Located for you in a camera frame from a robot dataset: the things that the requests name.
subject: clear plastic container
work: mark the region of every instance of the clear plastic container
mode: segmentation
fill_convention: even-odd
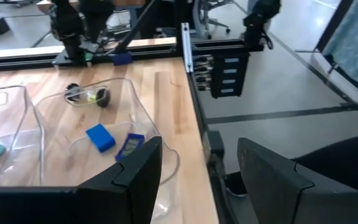
[[[41,184],[41,122],[24,86],[0,88],[0,186]]]
[[[44,186],[78,185],[112,166],[128,133],[142,134],[146,141],[160,136],[132,82],[125,78],[48,96],[36,108],[46,122]],[[116,140],[116,145],[103,153],[86,135],[86,130],[99,123]],[[155,221],[175,206],[179,163],[178,153],[164,143],[160,187],[153,212]]]

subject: blue block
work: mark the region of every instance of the blue block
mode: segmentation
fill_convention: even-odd
[[[127,65],[133,62],[132,55],[129,52],[113,55],[111,56],[111,60],[115,66]]]
[[[99,152],[106,152],[116,145],[116,140],[114,140],[113,136],[102,124],[98,124],[95,127],[86,130],[86,134]]]

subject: shoe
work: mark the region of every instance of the shoe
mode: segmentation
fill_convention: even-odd
[[[224,183],[226,190],[235,197],[245,197],[247,189],[242,181],[240,172],[228,174],[225,176]]]

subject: gray floor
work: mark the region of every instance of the gray floor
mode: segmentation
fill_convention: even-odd
[[[247,9],[247,0],[236,1]],[[342,103],[342,98],[333,93],[327,83],[323,83],[300,62],[302,59],[325,74],[333,84],[342,85],[340,77],[326,74],[329,67],[324,60],[310,54],[294,57],[288,50],[311,50],[338,2],[282,0],[281,13],[274,18],[270,31],[286,46],[275,41],[273,50],[252,53],[241,97],[215,100],[208,92],[201,92],[206,117],[225,120],[230,116],[309,110]],[[49,20],[47,16],[36,15],[40,15],[36,6],[22,9],[3,6],[0,16],[7,17],[11,31],[0,35],[0,49],[30,47],[40,40],[49,31]],[[231,28],[231,33],[226,35],[225,28],[211,26],[213,39],[236,39],[245,30],[241,23],[246,15],[235,4],[214,9],[209,16]],[[120,19],[112,18],[109,23],[127,23],[128,20],[128,16],[123,14]],[[48,36],[39,47],[60,44]],[[346,83],[342,87],[358,99],[354,87]],[[216,123],[210,124],[209,128],[221,132],[226,147],[224,162],[227,172],[235,172],[239,170],[236,157],[239,138],[249,138],[287,158],[294,158],[327,144],[358,136],[358,112]],[[240,223],[257,223],[248,198],[231,199]]]

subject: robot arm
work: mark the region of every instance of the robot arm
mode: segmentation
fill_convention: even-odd
[[[265,40],[270,49],[273,43],[267,36],[265,24],[280,12],[281,0],[259,0],[256,2],[252,12],[243,20],[243,25],[247,27],[244,34],[244,42],[247,45],[259,45],[261,40]]]
[[[65,60],[84,65],[86,53],[94,54],[103,44],[100,33],[105,30],[115,5],[112,0],[80,0],[79,10],[85,22],[69,0],[52,0],[49,16],[53,36],[65,46]]]

